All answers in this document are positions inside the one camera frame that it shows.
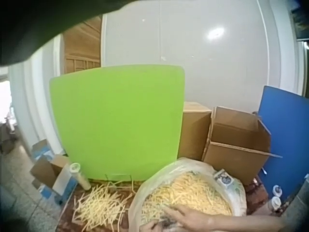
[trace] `white wall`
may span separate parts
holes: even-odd
[[[187,101],[255,111],[264,85],[297,92],[292,26],[278,24],[271,1],[131,3],[104,16],[102,65],[181,65]],[[287,16],[285,2],[278,4],[279,15]],[[214,29],[224,32],[210,40]],[[281,37],[288,45],[279,43]]]
[[[59,35],[29,60],[9,67],[14,112],[29,150],[38,141],[47,139],[55,154],[64,153],[49,95],[50,79],[63,74],[62,58],[63,39]]]
[[[28,106],[25,85],[24,63],[18,63],[9,67],[8,77],[10,80],[12,104],[14,113],[28,149],[40,139],[35,130],[30,109]]]

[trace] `cardboard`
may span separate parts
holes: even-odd
[[[178,157],[202,160],[211,123],[211,110],[196,102],[185,102]]]
[[[64,203],[75,188],[77,181],[72,177],[69,170],[68,157],[55,155],[51,162],[46,156],[41,156],[30,173],[35,177],[33,186],[38,189],[45,198],[54,195],[57,203]]]
[[[281,158],[269,153],[270,139],[270,132],[256,115],[216,107],[203,161],[246,185],[269,157]]]
[[[41,140],[32,146],[32,154],[35,160],[38,160],[41,156],[46,156],[49,161],[54,158],[54,154],[46,139]]]

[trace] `green board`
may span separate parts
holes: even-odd
[[[92,179],[145,180],[177,158],[184,71],[169,65],[96,68],[53,78],[62,144]]]

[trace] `raw french fries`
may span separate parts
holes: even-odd
[[[74,214],[72,220],[86,223],[83,230],[89,231],[97,226],[111,225],[113,231],[113,222],[118,221],[119,231],[120,222],[123,213],[127,210],[127,200],[132,197],[132,193],[122,199],[121,194],[109,193],[109,188],[117,187],[110,182],[108,185],[101,185],[92,188],[91,193],[82,195],[79,200],[74,199]]]
[[[150,194],[142,206],[141,225],[159,219],[163,206],[182,204],[206,214],[232,215],[228,203],[199,174],[192,172],[178,176],[171,184],[164,184]]]

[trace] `wooden door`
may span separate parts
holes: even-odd
[[[63,33],[65,73],[101,67],[101,29],[97,16]]]

